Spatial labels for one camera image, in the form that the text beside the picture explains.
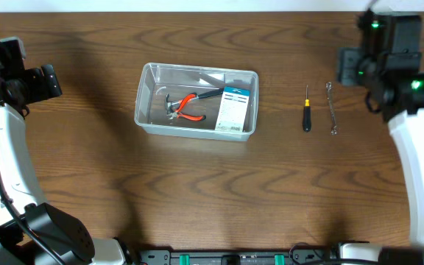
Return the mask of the silver offset ring wrench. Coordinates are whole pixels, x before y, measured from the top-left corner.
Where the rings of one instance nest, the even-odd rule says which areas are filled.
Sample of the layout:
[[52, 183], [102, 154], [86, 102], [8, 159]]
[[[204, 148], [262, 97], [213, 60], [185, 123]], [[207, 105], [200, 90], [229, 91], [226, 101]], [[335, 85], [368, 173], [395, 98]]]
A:
[[332, 94], [333, 84], [331, 82], [326, 82], [325, 87], [326, 87], [328, 106], [331, 113], [331, 122], [332, 122], [331, 135], [337, 135], [338, 131], [337, 131], [336, 116], [335, 116], [335, 111], [333, 106], [333, 94]]

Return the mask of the hammer with black grip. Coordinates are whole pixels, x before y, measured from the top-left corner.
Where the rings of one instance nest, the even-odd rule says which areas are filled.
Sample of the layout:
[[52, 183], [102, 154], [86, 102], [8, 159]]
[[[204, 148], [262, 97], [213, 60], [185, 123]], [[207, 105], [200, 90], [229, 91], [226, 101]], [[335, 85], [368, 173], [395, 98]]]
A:
[[184, 99], [177, 100], [177, 101], [169, 101], [169, 95], [166, 95], [165, 98], [165, 109], [166, 114], [170, 116], [184, 116], [180, 111], [190, 102], [198, 99], [206, 99], [209, 97], [219, 96], [222, 95], [224, 92], [224, 88], [212, 90], [209, 92], [197, 94], [197, 93], [190, 93], [187, 95]]

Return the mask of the white teal product box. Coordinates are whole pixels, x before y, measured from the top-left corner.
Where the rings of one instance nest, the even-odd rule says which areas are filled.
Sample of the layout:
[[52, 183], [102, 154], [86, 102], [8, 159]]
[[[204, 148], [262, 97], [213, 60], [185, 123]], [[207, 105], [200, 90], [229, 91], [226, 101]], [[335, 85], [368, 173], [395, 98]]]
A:
[[248, 90], [225, 87], [216, 120], [216, 131], [242, 132], [250, 99]]

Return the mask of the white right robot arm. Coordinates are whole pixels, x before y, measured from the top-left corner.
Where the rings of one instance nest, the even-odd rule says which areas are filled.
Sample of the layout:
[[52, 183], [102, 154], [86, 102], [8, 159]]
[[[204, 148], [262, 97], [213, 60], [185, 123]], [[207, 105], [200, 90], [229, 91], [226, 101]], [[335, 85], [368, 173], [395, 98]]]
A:
[[424, 71], [416, 13], [376, 13], [358, 18], [361, 45], [340, 48], [337, 80], [366, 88], [369, 112], [380, 114], [395, 142], [409, 198], [410, 247], [367, 242], [339, 245], [336, 264], [424, 264]]

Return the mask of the black yellow screwdriver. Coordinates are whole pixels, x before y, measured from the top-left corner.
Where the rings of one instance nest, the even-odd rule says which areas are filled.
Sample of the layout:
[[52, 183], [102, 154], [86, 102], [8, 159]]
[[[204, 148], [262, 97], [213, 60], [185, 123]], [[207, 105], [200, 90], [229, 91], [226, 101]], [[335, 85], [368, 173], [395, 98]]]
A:
[[308, 133], [311, 131], [311, 106], [308, 98], [308, 86], [305, 88], [305, 104], [303, 108], [303, 130]]

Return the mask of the red handled cutting pliers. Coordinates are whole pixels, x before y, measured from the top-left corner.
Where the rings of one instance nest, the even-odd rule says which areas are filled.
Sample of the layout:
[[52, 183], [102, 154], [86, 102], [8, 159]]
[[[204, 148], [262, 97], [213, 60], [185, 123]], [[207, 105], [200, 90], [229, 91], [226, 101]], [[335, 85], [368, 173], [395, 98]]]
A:
[[198, 99], [198, 95], [196, 93], [190, 93], [187, 96], [185, 96], [181, 100], [177, 101], [171, 101], [169, 99], [169, 95], [166, 95], [165, 98], [165, 109], [166, 109], [166, 115], [169, 116], [171, 119], [176, 118], [182, 118], [189, 121], [204, 121], [206, 120], [206, 115], [191, 115], [188, 114], [188, 111], [191, 110], [191, 107], [189, 107], [190, 103], [194, 100]]

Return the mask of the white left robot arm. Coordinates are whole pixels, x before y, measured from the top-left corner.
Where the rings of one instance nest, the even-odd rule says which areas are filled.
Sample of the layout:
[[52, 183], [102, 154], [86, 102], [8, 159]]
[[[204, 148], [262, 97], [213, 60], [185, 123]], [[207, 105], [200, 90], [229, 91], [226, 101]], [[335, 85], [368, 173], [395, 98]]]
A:
[[118, 238], [92, 238], [50, 205], [26, 142], [29, 105], [62, 95], [50, 64], [27, 69], [17, 37], [0, 40], [0, 264], [132, 264]]

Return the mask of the clear plastic container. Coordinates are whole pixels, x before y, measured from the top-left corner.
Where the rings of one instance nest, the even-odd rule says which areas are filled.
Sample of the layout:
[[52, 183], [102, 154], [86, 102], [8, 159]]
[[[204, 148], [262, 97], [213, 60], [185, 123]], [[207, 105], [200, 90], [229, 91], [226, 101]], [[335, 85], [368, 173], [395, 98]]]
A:
[[[227, 68], [147, 63], [142, 71], [135, 101], [135, 123], [149, 134], [222, 141], [247, 141], [255, 132], [258, 117], [259, 79], [254, 71]], [[194, 100], [191, 115], [206, 115], [204, 121], [171, 119], [166, 115], [165, 98], [183, 99], [190, 93], [205, 93], [233, 87], [248, 90], [250, 99], [242, 132], [216, 131], [222, 95]]]

